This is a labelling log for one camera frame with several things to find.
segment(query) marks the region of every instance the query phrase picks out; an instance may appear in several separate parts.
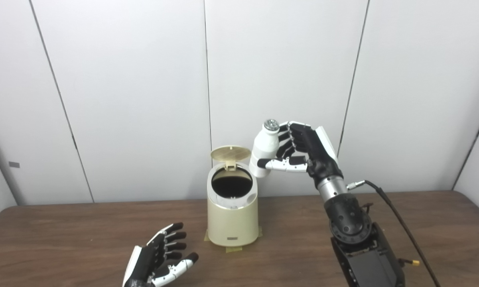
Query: wooden table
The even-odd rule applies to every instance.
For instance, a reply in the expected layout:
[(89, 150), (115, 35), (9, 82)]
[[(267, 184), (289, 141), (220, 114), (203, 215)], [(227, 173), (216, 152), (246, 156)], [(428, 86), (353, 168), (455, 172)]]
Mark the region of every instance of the wooden table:
[[(479, 287), (479, 209), (454, 191), (391, 193), (442, 286)], [(400, 258), (418, 259), (376, 194), (371, 217)], [(171, 287), (346, 287), (318, 196), (260, 198), (263, 236), (242, 251), (203, 241), (206, 201), (18, 206), (0, 214), (0, 287), (121, 286), (132, 247), (182, 221), (185, 254), (199, 261)], [(432, 286), (426, 269), (404, 268), (408, 287)]]

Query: open lid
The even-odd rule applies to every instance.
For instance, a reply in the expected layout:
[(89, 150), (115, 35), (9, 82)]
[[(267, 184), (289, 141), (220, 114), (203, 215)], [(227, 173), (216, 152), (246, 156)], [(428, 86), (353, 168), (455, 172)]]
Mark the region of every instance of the open lid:
[(226, 171), (236, 170), (236, 161), (244, 160), (250, 156), (250, 149), (238, 145), (225, 145), (217, 147), (211, 152), (211, 157), (217, 161), (225, 162)]

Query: small sticker on wall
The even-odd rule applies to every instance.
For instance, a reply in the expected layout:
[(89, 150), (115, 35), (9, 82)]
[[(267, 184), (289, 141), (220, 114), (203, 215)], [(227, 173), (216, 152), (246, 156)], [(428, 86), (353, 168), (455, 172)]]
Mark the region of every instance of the small sticker on wall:
[(19, 162), (13, 162), (13, 161), (10, 161), (10, 162), (9, 162), (9, 167), (16, 167), (16, 168), (19, 168)]

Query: cable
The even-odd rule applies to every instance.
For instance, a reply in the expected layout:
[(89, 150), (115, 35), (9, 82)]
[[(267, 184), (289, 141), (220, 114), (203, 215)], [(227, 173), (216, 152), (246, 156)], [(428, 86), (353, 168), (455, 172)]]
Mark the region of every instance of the cable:
[(381, 187), (377, 187), (376, 184), (368, 181), (368, 180), (365, 180), (364, 181), (366, 184), (370, 185), (374, 190), (376, 190), (376, 192), (379, 194), (379, 196), (381, 196), (381, 198), (383, 200), (385, 200), (386, 204), (390, 207), (390, 209), (394, 212), (395, 216), (397, 217), (400, 225), (402, 225), (402, 227), (404, 228), (404, 231), (406, 232), (406, 234), (408, 235), (409, 239), (411, 240), (411, 243), (413, 243), (413, 246), (415, 247), (416, 249), (416, 252), (418, 252), (420, 258), (422, 259), (422, 262), (424, 262), (424, 265), (426, 266), (427, 268), (427, 271), (429, 272), (429, 275), (431, 276), (432, 280), (434, 281), (434, 285), (436, 285), (436, 287), (440, 287), (440, 283), (438, 282), (438, 278), (436, 278), (436, 275), (434, 275), (434, 272), (432, 271), (432, 268), (431, 268), (431, 265), (429, 265), (429, 262), (427, 262), (427, 259), (426, 257), (424, 256), (424, 253), (422, 252), (422, 249), (420, 249), (420, 247), (418, 246), (418, 243), (416, 243), (416, 240), (415, 238), (413, 237), (413, 235), (411, 234), (411, 231), (409, 231), (409, 228), (408, 226), (406, 225), (406, 223), (404, 222), (404, 220), (402, 219), (402, 217), (400, 216), (399, 212), (397, 211), (396, 207), (394, 207), (394, 204), (392, 204), (391, 200), (388, 198), (387, 194), (385, 194), (385, 191), (383, 191), (383, 189), (381, 189)]

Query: silver bottle cap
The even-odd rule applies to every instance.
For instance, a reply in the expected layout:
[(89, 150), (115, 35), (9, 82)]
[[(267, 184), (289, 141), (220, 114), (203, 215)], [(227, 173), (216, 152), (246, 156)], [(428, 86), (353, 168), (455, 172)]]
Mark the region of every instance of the silver bottle cap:
[(264, 122), (264, 127), (268, 130), (268, 131), (276, 131), (280, 128), (280, 126), (278, 125), (278, 122), (276, 120), (266, 120), (266, 122)]

